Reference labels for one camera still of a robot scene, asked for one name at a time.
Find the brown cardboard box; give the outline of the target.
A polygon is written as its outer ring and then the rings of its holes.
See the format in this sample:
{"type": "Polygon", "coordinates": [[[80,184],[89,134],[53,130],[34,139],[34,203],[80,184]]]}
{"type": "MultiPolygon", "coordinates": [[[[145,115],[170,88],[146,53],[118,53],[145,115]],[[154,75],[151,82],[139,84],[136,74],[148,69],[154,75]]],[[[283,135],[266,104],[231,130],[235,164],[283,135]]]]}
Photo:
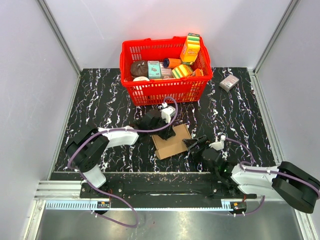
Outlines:
{"type": "Polygon", "coordinates": [[[167,140],[162,139],[158,135],[152,136],[155,146],[155,155],[160,160],[164,160],[188,150],[183,142],[184,139],[191,139],[191,134],[189,133],[187,125],[185,123],[180,124],[174,126],[172,129],[175,132],[175,136],[172,136],[167,140]]]}

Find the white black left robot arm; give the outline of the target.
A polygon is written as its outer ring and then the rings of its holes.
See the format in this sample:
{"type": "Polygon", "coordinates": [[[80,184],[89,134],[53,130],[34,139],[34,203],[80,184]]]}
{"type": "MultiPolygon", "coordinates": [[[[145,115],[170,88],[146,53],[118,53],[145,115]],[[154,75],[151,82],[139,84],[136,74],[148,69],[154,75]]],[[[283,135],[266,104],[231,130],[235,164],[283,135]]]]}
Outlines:
{"type": "Polygon", "coordinates": [[[66,147],[68,166],[80,171],[90,182],[91,192],[98,198],[107,195],[107,179],[99,167],[106,149],[118,146],[132,146],[147,136],[157,135],[163,140],[175,136],[170,122],[176,116],[173,106],[162,110],[149,110],[142,118],[123,128],[101,128],[86,125],[66,147]]]}

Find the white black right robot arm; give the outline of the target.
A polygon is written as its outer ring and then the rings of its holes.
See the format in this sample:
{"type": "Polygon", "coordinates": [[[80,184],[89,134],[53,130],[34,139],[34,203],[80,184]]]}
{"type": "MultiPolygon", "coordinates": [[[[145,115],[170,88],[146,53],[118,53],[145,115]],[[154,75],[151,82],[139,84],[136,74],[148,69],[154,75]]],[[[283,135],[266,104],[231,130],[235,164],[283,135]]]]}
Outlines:
{"type": "Polygon", "coordinates": [[[195,139],[183,139],[188,152],[200,159],[222,184],[221,192],[233,198],[256,195],[284,200],[289,206],[306,214],[312,214],[320,199],[320,182],[291,162],[283,161],[270,167],[257,166],[253,154],[242,143],[250,161],[234,163],[224,160],[221,150],[230,138],[221,135],[210,142],[203,135],[195,139]]]}

